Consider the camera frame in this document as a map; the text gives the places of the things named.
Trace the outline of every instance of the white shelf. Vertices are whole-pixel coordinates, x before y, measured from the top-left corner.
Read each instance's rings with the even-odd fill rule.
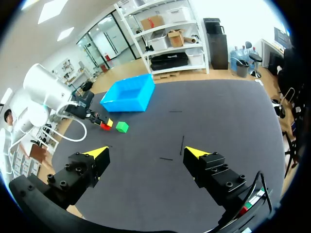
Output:
[[[139,14],[143,11],[149,10],[151,8],[156,8],[160,5],[164,5],[166,3],[171,3],[171,2],[176,2],[176,1],[180,1],[180,0],[154,0],[152,2],[150,2],[150,0],[148,0],[149,2],[147,4],[144,4],[136,9],[132,9],[130,12],[127,13],[123,13],[121,8],[118,6],[118,4],[114,4],[115,9],[117,10],[121,20],[124,22],[125,27],[128,30],[128,33],[130,34],[132,40],[134,41],[134,44],[140,54],[140,56],[143,58],[142,61],[144,63],[144,65],[146,66],[146,69],[148,71],[148,73],[150,74],[160,74],[160,73],[165,73],[165,72],[173,72],[173,71],[180,71],[180,70],[189,70],[189,69],[206,69],[206,73],[209,73],[209,68],[208,68],[208,57],[207,57],[207,48],[206,48],[206,44],[205,44],[205,40],[203,40],[204,38],[204,33],[203,33],[203,28],[201,25],[201,19],[198,18],[197,13],[195,12],[195,8],[192,4],[192,0],[182,0],[185,3],[187,3],[190,7],[190,10],[192,12],[192,15],[194,17],[194,20],[189,20],[189,21],[185,21],[185,22],[178,22],[178,23],[169,23],[169,24],[165,24],[156,28],[152,28],[143,32],[140,32],[136,35],[133,34],[133,31],[130,27],[130,25],[127,22],[127,19],[125,18],[126,16],[130,16],[130,15],[136,15]],[[191,44],[191,43],[185,43],[184,46],[182,47],[177,47],[177,48],[173,48],[173,47],[169,47],[166,50],[160,50],[160,51],[149,51],[149,52],[144,52],[142,51],[140,44],[138,43],[138,39],[140,39],[141,36],[146,35],[148,33],[152,33],[161,29],[165,29],[165,28],[169,28],[169,27],[174,27],[174,26],[178,26],[178,25],[183,25],[183,24],[196,24],[197,29],[198,29],[198,35],[199,38],[202,39],[202,41],[200,41],[198,44]],[[149,56],[151,55],[156,55],[156,54],[161,54],[161,53],[166,53],[166,52],[170,52],[170,51],[176,51],[176,50],[185,50],[185,49],[189,49],[189,48],[195,48],[195,47],[201,47],[204,53],[204,60],[205,60],[205,64],[200,65],[200,66],[182,66],[182,67],[175,67],[175,68],[170,68],[170,69],[163,69],[163,70],[156,70],[156,71],[152,71],[150,69],[150,64],[149,64]]]
[[[159,54],[159,53],[164,53],[164,52],[170,52],[170,51],[175,51],[175,50],[184,50],[184,49],[190,49],[190,48],[196,48],[196,47],[202,47],[202,44],[199,43],[199,44],[191,44],[191,43],[185,43],[184,46],[182,47],[169,47],[168,49],[166,50],[158,50],[158,51],[152,51],[152,52],[146,52],[143,54],[144,57],[147,57],[147,56],[151,56],[151,55],[156,55],[156,54]]]
[[[167,72],[175,72],[175,71],[181,71],[181,70],[190,70],[190,69],[205,69],[206,66],[205,64],[199,65],[199,66],[191,66],[191,65],[186,65],[182,67],[173,67],[169,69],[161,69],[161,70],[155,70],[152,71],[152,74],[161,74],[161,73],[167,73]]]
[[[152,1],[152,2],[149,2],[147,4],[143,4],[142,6],[136,8],[135,10],[133,11],[130,11],[128,13],[125,13],[124,14],[124,17],[126,16],[129,16],[129,15],[136,15],[140,12],[143,12],[143,11],[146,11],[146,10],[149,10],[153,7],[157,7],[159,5],[163,5],[163,4],[166,4],[166,3],[170,3],[170,2],[174,2],[174,1],[177,1],[177,0],[155,0],[155,1]]]
[[[146,34],[148,34],[148,33],[152,33],[152,32],[155,32],[155,31],[158,31],[158,30],[161,30],[161,29],[170,28],[170,27],[175,27],[175,26],[179,26],[179,25],[191,24],[191,23],[196,23],[196,20],[190,20],[190,21],[183,21],[183,22],[178,22],[178,23],[168,23],[168,24],[164,24],[164,25],[162,25],[162,26],[158,26],[158,27],[151,28],[151,29],[149,29],[149,30],[140,32],[140,33],[134,35],[134,37],[137,38],[137,37],[140,37],[140,36],[142,36],[142,35],[146,35]]]

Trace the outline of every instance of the metal shelving unit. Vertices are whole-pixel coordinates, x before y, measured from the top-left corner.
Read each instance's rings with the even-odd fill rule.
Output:
[[[177,22],[177,23],[167,23],[165,25],[159,26],[159,27],[155,27],[146,31],[142,31],[138,34],[133,34],[126,17],[127,16],[132,16],[132,15],[138,15],[146,10],[149,10],[151,8],[155,8],[155,7],[159,7],[162,6],[164,4],[168,4],[171,2],[186,2],[189,5],[190,10],[192,11],[192,14],[194,16],[194,19],[192,20],[188,20],[188,21],[183,21],[183,22]],[[149,1],[148,3],[137,7],[136,9],[130,11],[130,12],[126,12],[125,14],[122,13],[121,8],[118,6],[118,4],[114,4],[114,7],[116,8],[118,14],[121,17],[122,22],[125,24],[129,34],[131,35],[134,44],[142,58],[142,61],[144,62],[147,70],[149,73],[151,74],[160,74],[160,73],[166,73],[166,72],[174,72],[174,71],[181,71],[181,70],[191,70],[191,69],[206,69],[206,73],[209,73],[209,67],[208,67],[208,56],[207,56],[207,48],[206,48],[206,44],[205,44],[205,39],[204,39],[204,34],[203,34],[203,29],[202,29],[202,25],[200,23],[199,18],[197,17],[197,14],[195,12],[195,9],[191,3],[191,0],[154,0],[154,1]],[[162,29],[166,29],[166,28],[171,28],[171,27],[176,27],[176,26],[181,26],[181,25],[190,25],[191,27],[196,27],[196,30],[198,31],[199,37],[201,39],[201,41],[199,41],[198,44],[191,44],[191,43],[185,43],[184,46],[182,47],[169,47],[166,50],[160,50],[160,51],[149,51],[149,52],[143,52],[138,44],[138,39],[141,36],[147,35],[149,33],[158,31],[158,30],[162,30]],[[199,66],[191,66],[190,64],[187,66],[182,66],[182,67],[173,67],[173,68],[169,68],[169,69],[162,69],[162,70],[151,70],[150,68],[150,61],[149,61],[149,57],[153,56],[153,55],[160,55],[162,53],[166,53],[166,52],[170,52],[170,51],[176,51],[176,50],[185,50],[185,49],[189,49],[189,48],[197,48],[197,47],[202,47],[203,52],[204,52],[204,60],[205,63],[203,65],[199,65]]]

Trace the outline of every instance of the shelf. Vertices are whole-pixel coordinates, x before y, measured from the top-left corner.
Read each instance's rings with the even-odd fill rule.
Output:
[[[155,0],[155,1],[149,2],[147,4],[143,4],[142,6],[136,8],[135,10],[133,10],[131,12],[125,13],[124,17],[129,16],[129,15],[136,15],[138,13],[141,13],[143,11],[157,7],[159,5],[163,5],[163,4],[174,2],[174,1],[178,1],[178,0]]]
[[[190,20],[190,21],[183,21],[183,22],[178,22],[178,23],[168,23],[168,24],[164,24],[162,26],[158,26],[155,28],[151,28],[149,30],[143,31],[141,33],[138,33],[136,35],[134,35],[135,38],[140,37],[142,35],[146,35],[148,33],[152,33],[161,29],[165,29],[165,28],[170,28],[170,27],[175,27],[175,26],[179,26],[179,25],[185,25],[185,24],[191,24],[191,23],[196,23],[195,20]]]
[[[182,66],[182,67],[173,67],[173,68],[169,68],[169,69],[155,70],[155,71],[152,71],[151,73],[152,74],[161,74],[161,73],[181,71],[181,70],[205,69],[205,68],[206,68],[205,64],[199,65],[199,66],[186,65],[186,66]]]
[[[152,51],[152,52],[146,52],[143,54],[144,57],[147,57],[147,56],[151,56],[151,55],[156,55],[156,54],[159,54],[159,53],[164,53],[164,52],[170,52],[170,51],[175,51],[175,50],[184,50],[184,49],[190,49],[190,48],[195,48],[195,47],[202,47],[202,44],[199,43],[199,44],[191,44],[191,43],[185,43],[184,46],[182,47],[169,47],[168,49],[166,50],[159,50],[159,51]]]

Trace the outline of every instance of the glass wall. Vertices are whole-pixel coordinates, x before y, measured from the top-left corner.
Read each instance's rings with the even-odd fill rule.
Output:
[[[103,18],[88,33],[110,67],[136,59],[111,14]]]
[[[128,23],[134,34],[139,30],[135,17],[129,17]],[[143,39],[138,40],[140,48],[145,51]],[[140,58],[140,54],[130,33],[121,22],[117,11],[100,20],[77,43],[94,64],[94,69],[110,69]]]
[[[77,45],[83,52],[85,52],[87,58],[94,64],[94,71],[101,72],[109,69],[109,66],[107,66],[103,56],[88,34],[82,37]]]
[[[134,44],[134,41],[132,40],[132,37],[131,37],[130,33],[128,32],[127,28],[125,27],[125,24],[123,22],[121,22],[121,17],[119,16],[118,12],[114,11],[112,13],[112,15],[114,16],[116,22],[119,24],[119,26],[120,26],[120,28],[121,28],[121,30],[122,30],[126,40],[128,41],[128,43],[130,44],[130,46],[131,46],[131,48],[133,50],[136,58],[140,58],[140,54],[139,54],[139,52],[138,52],[138,50],[137,50],[137,48],[136,48],[136,46]],[[135,17],[134,16],[129,16],[127,18],[127,22],[129,24],[133,34],[134,35],[137,34],[137,31],[140,30],[140,27],[139,27],[139,24],[137,23]],[[138,44],[139,44],[141,50],[144,52],[145,51],[145,43],[144,43],[142,38],[140,38],[138,40]]]

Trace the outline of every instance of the black bag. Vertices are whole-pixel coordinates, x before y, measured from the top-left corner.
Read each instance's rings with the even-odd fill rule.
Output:
[[[184,52],[167,53],[151,58],[151,63],[152,70],[181,67],[188,64],[188,56]]]
[[[93,86],[93,83],[91,81],[85,82],[84,84],[82,84],[81,89],[83,91],[88,91],[89,89],[91,89]]]

